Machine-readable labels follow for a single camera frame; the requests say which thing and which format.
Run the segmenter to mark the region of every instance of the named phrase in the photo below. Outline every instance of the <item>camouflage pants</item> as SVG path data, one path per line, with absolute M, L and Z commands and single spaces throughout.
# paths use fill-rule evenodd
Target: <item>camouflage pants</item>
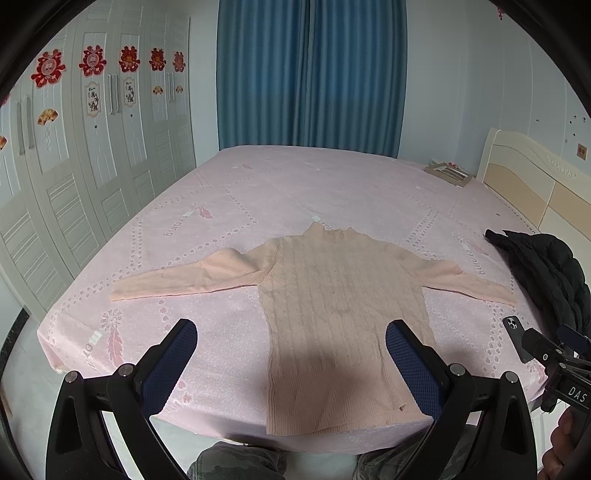
M 450 480 L 460 472 L 475 434 L 475 427 L 466 426 L 440 480 Z M 353 480 L 395 480 L 423 435 L 391 449 L 360 455 Z M 283 452 L 217 442 L 199 455 L 187 474 L 191 480 L 283 480 L 286 468 Z

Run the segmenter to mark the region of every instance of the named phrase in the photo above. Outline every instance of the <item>pink bedsheet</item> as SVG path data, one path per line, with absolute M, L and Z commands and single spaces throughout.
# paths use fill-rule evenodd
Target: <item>pink bedsheet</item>
M 423 166 L 350 151 L 301 147 L 224 150 L 158 196 L 105 246 L 43 320 L 38 337 L 51 366 L 85 377 L 137 362 L 179 318 L 195 322 L 199 344 L 162 419 L 196 433 L 256 439 L 291 450 L 361 453 L 395 445 L 426 426 L 397 424 L 344 434 L 271 437 L 265 432 L 269 333 L 256 287 L 112 303 L 113 281 L 195 262 L 221 247 L 241 252 L 267 239 L 303 233 L 312 221 L 396 243 L 425 258 L 514 290 L 511 308 L 423 289 L 439 354 L 473 375 L 519 375 L 528 400 L 545 380 L 535 361 L 520 363 L 501 319 L 537 327 L 535 308 L 487 228 L 531 233 L 487 187 L 452 186 Z

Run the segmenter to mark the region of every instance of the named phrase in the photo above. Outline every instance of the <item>pink sweater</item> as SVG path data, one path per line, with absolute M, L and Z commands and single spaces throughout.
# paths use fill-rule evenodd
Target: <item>pink sweater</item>
M 424 418 L 385 349 L 404 319 L 435 346 L 422 287 L 516 305 L 502 285 L 352 228 L 272 239 L 240 254 L 125 278 L 112 300 L 258 286 L 271 332 L 267 433 L 345 432 Z

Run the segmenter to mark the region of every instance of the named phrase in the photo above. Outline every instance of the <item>wardrobe door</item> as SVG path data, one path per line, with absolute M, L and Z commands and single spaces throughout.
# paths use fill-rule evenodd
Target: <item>wardrobe door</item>
M 145 18 L 149 15 L 149 9 L 149 4 L 127 0 L 124 8 L 119 11 L 114 35 L 118 42 L 119 67 L 115 78 L 117 95 L 121 99 L 116 116 L 122 122 L 122 140 L 131 164 L 131 177 L 141 208 L 164 190 L 157 157 L 147 154 L 142 121 L 147 114 L 145 103 L 151 101 L 149 85 L 143 75 L 143 72 L 150 69 L 150 64 L 141 60 L 148 50 Z
M 169 32 L 170 14 L 154 7 L 146 29 L 148 48 L 144 78 L 151 102 L 148 105 L 145 133 L 146 140 L 149 141 L 148 149 L 155 155 L 155 161 L 160 168 L 164 189 L 180 178 L 181 171 L 178 158 L 173 154 L 176 136 L 169 121 L 173 97 L 166 65 L 174 58 L 171 56 L 171 49 L 167 47 Z
M 21 78 L 0 107 L 0 265 L 38 320 L 73 280 L 46 228 L 27 170 Z
M 80 163 L 73 160 L 75 33 L 73 21 L 46 45 L 22 80 L 25 156 L 33 191 L 52 241 L 74 277 L 106 243 Z M 51 69 L 49 81 L 40 75 Z
M 72 105 L 80 165 L 107 239 L 139 212 L 122 135 L 117 95 L 120 39 L 115 25 L 124 2 L 97 0 L 78 18 L 74 40 Z
M 174 132 L 174 153 L 178 159 L 180 176 L 184 176 L 196 166 L 189 112 L 188 17 L 171 14 L 170 36 L 167 44 L 170 45 L 168 56 L 172 59 L 172 62 L 167 64 L 171 93 L 169 116 L 171 130 Z

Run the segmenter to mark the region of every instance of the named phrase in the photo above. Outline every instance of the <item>headboard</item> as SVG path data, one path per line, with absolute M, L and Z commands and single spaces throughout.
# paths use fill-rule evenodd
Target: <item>headboard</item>
M 591 177 L 526 135 L 491 128 L 476 178 L 566 242 L 591 283 Z

